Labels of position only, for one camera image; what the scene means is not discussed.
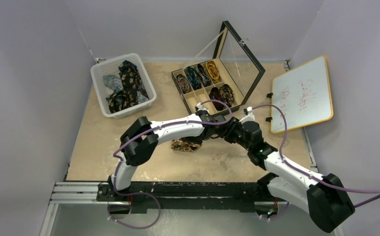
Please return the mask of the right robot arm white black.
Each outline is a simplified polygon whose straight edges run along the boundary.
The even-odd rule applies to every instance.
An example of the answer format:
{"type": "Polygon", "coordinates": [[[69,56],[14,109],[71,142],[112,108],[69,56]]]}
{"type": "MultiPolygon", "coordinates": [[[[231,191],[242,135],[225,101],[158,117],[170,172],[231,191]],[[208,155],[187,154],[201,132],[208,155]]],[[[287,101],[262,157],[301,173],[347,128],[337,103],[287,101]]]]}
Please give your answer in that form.
{"type": "Polygon", "coordinates": [[[242,146],[254,165],[273,175],[270,181],[257,187],[261,199],[277,197],[290,202],[308,213],[315,225],[326,233],[332,232],[355,213],[355,207],[336,175],[324,176],[282,155],[264,140],[255,121],[241,123],[232,118],[217,132],[225,141],[242,146]]]}

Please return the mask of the white plastic basket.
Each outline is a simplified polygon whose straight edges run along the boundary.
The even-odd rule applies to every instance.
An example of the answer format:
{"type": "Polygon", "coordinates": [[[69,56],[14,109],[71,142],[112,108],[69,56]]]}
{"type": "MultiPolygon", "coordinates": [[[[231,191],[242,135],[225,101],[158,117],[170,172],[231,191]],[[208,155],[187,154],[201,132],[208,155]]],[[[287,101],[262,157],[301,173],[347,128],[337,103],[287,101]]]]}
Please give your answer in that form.
{"type": "Polygon", "coordinates": [[[90,69],[102,114],[123,118],[149,108],[157,94],[136,53],[100,62],[90,69]]]}

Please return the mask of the paisley orange green tie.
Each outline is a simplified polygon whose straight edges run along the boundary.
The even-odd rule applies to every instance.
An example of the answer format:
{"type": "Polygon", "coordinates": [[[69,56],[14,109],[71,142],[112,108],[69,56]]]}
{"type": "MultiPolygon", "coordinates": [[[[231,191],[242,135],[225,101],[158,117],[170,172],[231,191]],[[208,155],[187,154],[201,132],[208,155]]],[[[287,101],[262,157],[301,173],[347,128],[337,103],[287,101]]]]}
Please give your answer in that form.
{"type": "Polygon", "coordinates": [[[201,143],[194,143],[185,139],[174,139],[171,143],[172,150],[181,152],[196,152],[201,146],[201,143]]]}

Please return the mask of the black tie organizer box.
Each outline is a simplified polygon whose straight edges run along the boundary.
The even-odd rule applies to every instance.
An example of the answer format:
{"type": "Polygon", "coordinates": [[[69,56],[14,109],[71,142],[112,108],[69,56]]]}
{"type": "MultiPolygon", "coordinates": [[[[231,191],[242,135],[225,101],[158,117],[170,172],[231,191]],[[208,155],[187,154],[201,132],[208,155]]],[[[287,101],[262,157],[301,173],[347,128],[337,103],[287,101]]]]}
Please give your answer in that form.
{"type": "Polygon", "coordinates": [[[264,66],[229,21],[218,35],[182,68],[171,72],[187,112],[206,102],[212,115],[227,115],[246,104],[265,74],[264,66]]]}

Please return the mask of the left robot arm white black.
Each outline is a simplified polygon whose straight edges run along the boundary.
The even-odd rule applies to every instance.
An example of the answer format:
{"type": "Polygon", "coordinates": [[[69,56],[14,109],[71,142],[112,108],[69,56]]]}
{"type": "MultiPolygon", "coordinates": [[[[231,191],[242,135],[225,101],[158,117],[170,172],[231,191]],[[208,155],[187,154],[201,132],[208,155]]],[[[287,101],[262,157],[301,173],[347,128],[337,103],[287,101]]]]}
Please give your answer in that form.
{"type": "Polygon", "coordinates": [[[115,201],[124,200],[137,167],[146,163],[160,144],[187,137],[208,140],[227,123],[228,119],[214,117],[207,110],[168,121],[138,118],[121,136],[120,147],[113,153],[119,162],[111,175],[109,195],[115,201]]]}

